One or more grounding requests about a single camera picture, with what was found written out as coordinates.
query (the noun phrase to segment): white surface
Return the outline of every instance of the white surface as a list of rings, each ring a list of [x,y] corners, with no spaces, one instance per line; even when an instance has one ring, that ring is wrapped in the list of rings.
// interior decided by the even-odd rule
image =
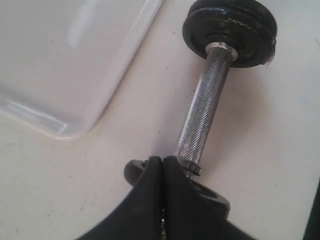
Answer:
[[[2,0],[0,110],[59,139],[96,123],[162,0]]]
[[[97,126],[70,142],[0,120],[0,239],[71,240],[131,187],[130,159],[172,153],[204,61],[184,44],[193,0],[167,0]],[[201,183],[260,240],[301,240],[320,176],[320,2],[263,3],[278,22],[268,67],[232,69]]]

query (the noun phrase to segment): dumbbell handle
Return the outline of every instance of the dumbbell handle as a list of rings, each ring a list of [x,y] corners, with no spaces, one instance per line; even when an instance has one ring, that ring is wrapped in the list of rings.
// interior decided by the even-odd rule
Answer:
[[[198,166],[230,65],[238,57],[233,48],[219,42],[209,44],[206,52],[205,67],[174,153],[182,166]],[[190,170],[186,174],[192,178],[197,173]]]

